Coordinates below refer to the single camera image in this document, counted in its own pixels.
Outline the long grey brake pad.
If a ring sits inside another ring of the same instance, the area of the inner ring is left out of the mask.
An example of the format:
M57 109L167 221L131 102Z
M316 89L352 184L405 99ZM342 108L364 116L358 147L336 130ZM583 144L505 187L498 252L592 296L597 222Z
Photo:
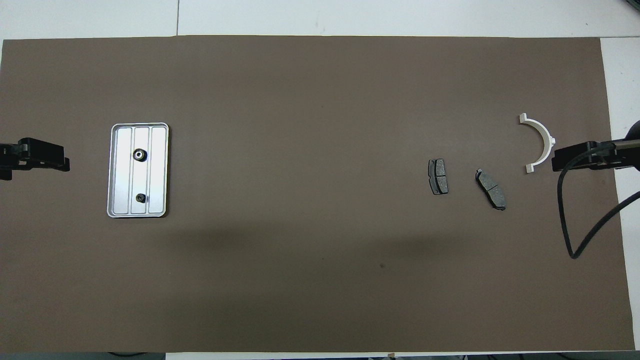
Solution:
M504 211L506 209L506 197L499 184L481 168L477 169L475 180L487 197L491 207L494 210Z

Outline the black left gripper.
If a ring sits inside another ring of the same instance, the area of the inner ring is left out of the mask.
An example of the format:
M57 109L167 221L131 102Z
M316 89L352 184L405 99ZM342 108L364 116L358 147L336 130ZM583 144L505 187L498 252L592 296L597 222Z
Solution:
M46 164L40 160L63 161L59 164ZM12 180L13 171L47 168L70 171L70 159L65 159L63 146L35 138L23 138L17 144L0 143L0 180Z

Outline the white semicircular bracket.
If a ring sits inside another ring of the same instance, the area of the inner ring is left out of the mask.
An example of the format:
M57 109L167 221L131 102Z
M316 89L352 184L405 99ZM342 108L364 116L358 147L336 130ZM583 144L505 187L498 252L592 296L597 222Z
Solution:
M518 121L520 125L530 126L532 129L536 130L542 140L542 151L540 156L534 162L525 164L525 173L532 174L538 166L547 161L553 147L556 145L556 139L551 135L550 131L544 124L530 118L526 112L521 112L521 114L519 114Z

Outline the short grey brake pad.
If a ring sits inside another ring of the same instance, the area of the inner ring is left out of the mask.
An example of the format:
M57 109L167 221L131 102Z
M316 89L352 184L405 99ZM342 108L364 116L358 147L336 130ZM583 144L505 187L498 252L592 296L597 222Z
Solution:
M430 159L428 164L429 186L434 195L449 193L445 161L442 158Z

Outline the silver metal tray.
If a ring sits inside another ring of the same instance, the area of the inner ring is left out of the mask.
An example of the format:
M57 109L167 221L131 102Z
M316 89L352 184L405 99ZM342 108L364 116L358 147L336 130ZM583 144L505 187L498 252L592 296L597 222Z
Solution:
M146 150L144 162L132 152ZM164 122L117 123L110 130L106 213L110 218L162 218L168 210L170 127ZM146 203L135 200L146 194Z

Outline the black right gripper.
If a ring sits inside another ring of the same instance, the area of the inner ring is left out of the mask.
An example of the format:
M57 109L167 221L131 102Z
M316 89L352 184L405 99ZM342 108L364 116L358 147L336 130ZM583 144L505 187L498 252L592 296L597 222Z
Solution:
M589 152L583 160L583 168L627 168L626 155L627 140L586 141L560 148L551 158L551 170L560 173L565 167L579 157Z

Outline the brown table mat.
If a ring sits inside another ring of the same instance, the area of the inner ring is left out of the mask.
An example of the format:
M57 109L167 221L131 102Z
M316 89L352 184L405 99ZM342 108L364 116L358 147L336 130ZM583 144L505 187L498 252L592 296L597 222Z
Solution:
M634 347L620 219L571 259L518 119L561 148L611 139L598 38L24 39L1 59L0 142L64 146L70 171L0 181L0 353ZM170 127L161 218L107 215L120 123Z

